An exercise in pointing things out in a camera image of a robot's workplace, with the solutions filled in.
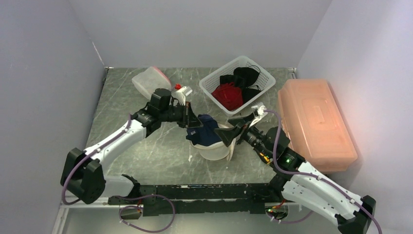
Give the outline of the navy blue bra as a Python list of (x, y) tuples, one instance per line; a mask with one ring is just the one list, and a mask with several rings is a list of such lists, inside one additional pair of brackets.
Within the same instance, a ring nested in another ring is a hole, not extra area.
[(198, 115), (198, 119), (203, 126), (200, 128), (187, 129), (186, 139), (193, 145), (210, 146), (217, 142), (221, 142), (220, 137), (214, 132), (219, 128), (217, 121), (210, 115)]

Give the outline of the white mesh laundry bag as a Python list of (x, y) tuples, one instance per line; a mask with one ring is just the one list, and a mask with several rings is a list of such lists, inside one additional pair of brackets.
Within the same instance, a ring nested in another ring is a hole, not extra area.
[[(229, 128), (225, 124), (218, 123), (219, 128)], [(229, 147), (226, 147), (223, 142), (217, 142), (210, 146), (193, 145), (190, 142), (190, 146), (197, 151), (201, 157), (210, 161), (217, 161), (221, 159), (231, 160), (235, 147), (235, 140), (232, 141)]]

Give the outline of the red bra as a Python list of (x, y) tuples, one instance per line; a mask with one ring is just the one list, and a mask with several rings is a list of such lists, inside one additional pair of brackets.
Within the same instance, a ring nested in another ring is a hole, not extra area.
[(227, 110), (234, 111), (244, 104), (242, 89), (235, 86), (234, 82), (219, 85), (212, 96)]

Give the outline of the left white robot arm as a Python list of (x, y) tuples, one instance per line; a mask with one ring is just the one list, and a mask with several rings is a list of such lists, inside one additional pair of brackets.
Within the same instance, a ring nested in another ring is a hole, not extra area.
[(191, 93), (188, 86), (174, 92), (158, 88), (145, 107), (130, 114), (127, 122), (114, 133), (84, 150), (70, 150), (60, 179), (62, 203), (91, 204), (101, 196), (115, 196), (132, 205), (142, 199), (141, 185), (132, 176), (105, 176), (104, 173), (123, 152), (149, 137), (164, 122), (175, 122), (186, 129), (202, 127), (203, 123), (187, 101)]

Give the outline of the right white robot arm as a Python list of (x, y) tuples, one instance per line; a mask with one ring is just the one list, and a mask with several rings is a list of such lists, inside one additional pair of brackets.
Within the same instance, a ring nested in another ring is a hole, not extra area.
[(235, 139), (239, 143), (245, 141), (273, 169), (276, 174), (268, 183), (272, 201), (296, 202), (331, 221), (342, 234), (365, 234), (372, 223), (378, 233), (383, 232), (374, 217), (374, 198), (342, 188), (288, 146), (290, 139), (281, 126), (264, 133), (254, 125), (259, 120), (256, 114), (230, 119), (231, 128), (217, 128), (214, 132), (226, 146)]

